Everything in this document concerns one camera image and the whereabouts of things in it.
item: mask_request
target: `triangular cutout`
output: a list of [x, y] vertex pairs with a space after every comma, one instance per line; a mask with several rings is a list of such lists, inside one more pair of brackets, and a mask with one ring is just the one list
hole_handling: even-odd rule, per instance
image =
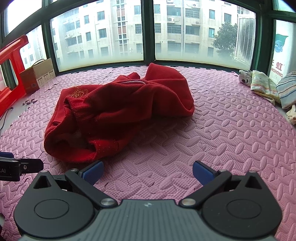
[[260, 183], [258, 182], [257, 178], [255, 177], [249, 177], [249, 180], [246, 183], [247, 188], [255, 188], [255, 189], [262, 189]]
[[34, 189], [49, 188], [49, 187], [51, 187], [51, 185], [50, 185], [50, 183], [49, 183], [47, 177], [46, 177], [46, 176], [41, 176], [41, 177], [37, 180], [37, 182], [36, 182], [36, 184], [35, 184], [35, 186], [34, 186]]

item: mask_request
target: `blue gripper pad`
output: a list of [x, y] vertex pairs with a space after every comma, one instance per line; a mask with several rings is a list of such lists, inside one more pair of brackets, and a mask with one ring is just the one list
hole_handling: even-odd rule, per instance
[[14, 155], [11, 152], [0, 151], [0, 157], [14, 158]]
[[102, 177], [103, 173], [104, 164], [100, 161], [84, 171], [81, 177], [91, 185], [94, 185]]
[[193, 163], [193, 176], [204, 186], [215, 178], [215, 174], [198, 162]]

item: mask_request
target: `tree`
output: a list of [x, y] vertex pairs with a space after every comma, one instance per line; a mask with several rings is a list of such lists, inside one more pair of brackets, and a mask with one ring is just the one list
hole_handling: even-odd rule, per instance
[[222, 24], [218, 34], [215, 35], [213, 46], [217, 48], [218, 55], [224, 58], [233, 58], [235, 46], [237, 43], [237, 24]]

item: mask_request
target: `white vent grille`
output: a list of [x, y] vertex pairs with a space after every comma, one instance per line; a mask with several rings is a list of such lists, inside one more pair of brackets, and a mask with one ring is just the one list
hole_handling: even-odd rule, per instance
[[235, 60], [250, 65], [253, 57], [255, 43], [255, 17], [239, 16], [237, 27], [237, 44]]

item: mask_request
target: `red garment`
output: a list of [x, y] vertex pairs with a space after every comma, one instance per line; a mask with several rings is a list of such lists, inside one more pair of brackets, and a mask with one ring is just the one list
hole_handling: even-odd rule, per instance
[[173, 68], [150, 64], [143, 79], [132, 73], [105, 85], [62, 90], [44, 148], [62, 161], [93, 162], [122, 150], [152, 116], [193, 112], [185, 77]]

